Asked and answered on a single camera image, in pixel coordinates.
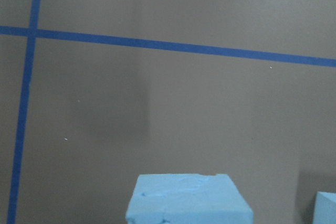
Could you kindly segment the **light blue foam block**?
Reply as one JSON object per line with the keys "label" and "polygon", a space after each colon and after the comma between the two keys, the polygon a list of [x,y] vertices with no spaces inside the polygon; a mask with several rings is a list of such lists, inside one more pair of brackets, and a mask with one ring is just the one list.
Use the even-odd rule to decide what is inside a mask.
{"label": "light blue foam block", "polygon": [[253,223],[254,212],[226,174],[144,174],[127,223]]}
{"label": "light blue foam block", "polygon": [[335,224],[335,193],[317,192],[313,224]]}

